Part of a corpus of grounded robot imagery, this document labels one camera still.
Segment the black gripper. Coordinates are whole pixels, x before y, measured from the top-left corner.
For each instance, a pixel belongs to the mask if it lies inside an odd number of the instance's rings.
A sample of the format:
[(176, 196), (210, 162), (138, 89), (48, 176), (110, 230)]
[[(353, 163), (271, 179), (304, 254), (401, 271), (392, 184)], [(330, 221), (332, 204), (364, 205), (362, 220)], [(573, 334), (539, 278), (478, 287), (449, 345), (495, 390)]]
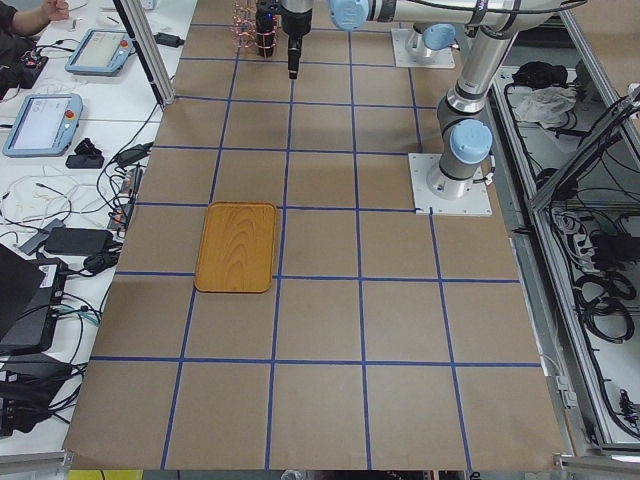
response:
[(303, 38), (309, 33), (312, 23), (313, 0), (282, 0), (282, 27), (289, 36), (287, 48), (288, 75), (290, 80), (298, 78)]

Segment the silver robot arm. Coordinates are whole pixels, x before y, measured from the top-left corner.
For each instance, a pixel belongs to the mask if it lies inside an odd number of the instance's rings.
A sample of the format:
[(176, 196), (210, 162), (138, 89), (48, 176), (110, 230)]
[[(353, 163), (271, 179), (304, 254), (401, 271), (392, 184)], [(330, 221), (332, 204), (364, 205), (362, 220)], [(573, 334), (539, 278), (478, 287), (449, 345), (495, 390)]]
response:
[[(329, 13), (334, 25), (343, 31), (354, 31), (366, 21), (392, 20), (395, 12), (394, 1), (381, 1), (379, 15), (375, 17), (375, 1), (329, 1)], [(288, 36), (288, 73), (291, 80), (298, 78), (303, 38), (311, 30), (313, 1), (274, 1), (268, 10), (281, 18), (282, 29)], [(416, 40), (410, 47), (424, 47), (439, 51), (449, 47), (455, 39), (455, 28), (450, 24), (435, 24), (419, 29), (414, 26)]]
[(329, 12), (334, 25), (344, 31), (354, 31), (367, 21), (450, 23), (477, 30), (460, 76), (438, 106), (444, 149), (426, 177), (436, 196), (457, 200), (466, 195), (477, 168), (489, 156), (493, 137), (477, 115), (516, 36), (577, 5), (573, 1), (331, 1)]

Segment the person hand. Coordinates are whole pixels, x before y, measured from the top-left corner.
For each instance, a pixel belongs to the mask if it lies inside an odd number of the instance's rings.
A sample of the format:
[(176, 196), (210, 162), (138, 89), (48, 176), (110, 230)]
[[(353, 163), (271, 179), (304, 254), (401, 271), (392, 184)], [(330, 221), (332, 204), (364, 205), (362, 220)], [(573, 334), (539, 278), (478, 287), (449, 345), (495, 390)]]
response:
[(66, 0), (44, 0), (41, 9), (47, 22), (69, 18), (69, 4)]

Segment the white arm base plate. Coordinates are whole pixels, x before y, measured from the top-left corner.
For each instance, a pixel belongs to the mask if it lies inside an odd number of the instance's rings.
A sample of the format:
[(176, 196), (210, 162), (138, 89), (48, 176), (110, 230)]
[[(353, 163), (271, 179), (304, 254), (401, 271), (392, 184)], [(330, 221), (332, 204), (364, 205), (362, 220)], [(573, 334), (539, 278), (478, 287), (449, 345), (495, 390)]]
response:
[(439, 49), (429, 48), (424, 35), (413, 28), (391, 31), (395, 66), (399, 68), (453, 69), (455, 60), (451, 44), (437, 41)]
[(440, 170), (440, 154), (410, 153), (409, 172), (414, 210), (417, 215), (472, 216), (492, 215), (488, 187), (475, 183), (483, 175), (480, 168), (466, 180), (453, 180)]

